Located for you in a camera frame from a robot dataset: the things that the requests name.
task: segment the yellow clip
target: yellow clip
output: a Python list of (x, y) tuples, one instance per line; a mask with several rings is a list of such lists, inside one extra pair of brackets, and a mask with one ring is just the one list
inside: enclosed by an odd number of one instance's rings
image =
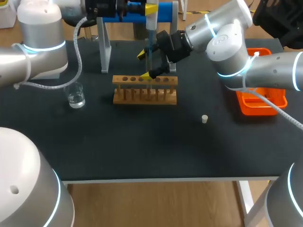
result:
[(140, 59), (140, 56), (144, 55), (145, 54), (145, 51), (144, 49), (140, 52), (140, 54), (138, 54), (137, 58)]
[(142, 79), (144, 79), (144, 80), (152, 79), (152, 78), (150, 77), (149, 72), (144, 73), (144, 74), (141, 75), (140, 77), (141, 77)]
[(0, 6), (5, 6), (7, 4), (7, 2), (8, 2), (8, 0), (0, 1)]
[(158, 4), (145, 4), (145, 15), (150, 15), (158, 12), (159, 5)]

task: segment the clear water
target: clear water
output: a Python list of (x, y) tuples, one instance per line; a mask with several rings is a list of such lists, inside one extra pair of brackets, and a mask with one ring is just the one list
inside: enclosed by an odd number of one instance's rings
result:
[(74, 109), (81, 108), (85, 105), (84, 94), (82, 92), (74, 92), (68, 96), (70, 106)]

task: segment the wooden floor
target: wooden floor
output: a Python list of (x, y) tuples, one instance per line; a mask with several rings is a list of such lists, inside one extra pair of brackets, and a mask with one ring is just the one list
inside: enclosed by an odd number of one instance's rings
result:
[[(213, 10), (227, 0), (188, 0), (188, 11)], [(255, 0), (251, 9), (256, 9)], [(203, 15), (187, 15), (179, 29), (184, 29)], [(73, 28), (63, 24), (66, 39), (72, 39)], [(133, 40), (132, 24), (107, 24), (112, 40)], [(159, 31), (169, 30), (160, 24)], [(271, 38), (260, 27), (253, 26), (247, 38)], [(0, 29), (0, 45), (21, 42), (19, 24)], [(250, 182), (254, 200), (267, 182)], [(232, 182), (200, 183), (120, 183), (74, 185), (75, 227), (241, 227), (241, 208)]]

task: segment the small white cap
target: small white cap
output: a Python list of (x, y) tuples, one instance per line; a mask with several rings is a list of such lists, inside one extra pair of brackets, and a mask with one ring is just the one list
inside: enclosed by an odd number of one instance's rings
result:
[(202, 116), (202, 123), (205, 124), (207, 122), (208, 116), (207, 115), (203, 115)]

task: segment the yellow tape on floor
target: yellow tape on floor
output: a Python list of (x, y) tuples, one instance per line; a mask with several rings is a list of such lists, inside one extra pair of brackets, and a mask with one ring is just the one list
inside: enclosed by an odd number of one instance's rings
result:
[(210, 11), (207, 10), (207, 11), (188, 11), (186, 12), (186, 14), (206, 14), (206, 13), (209, 13)]

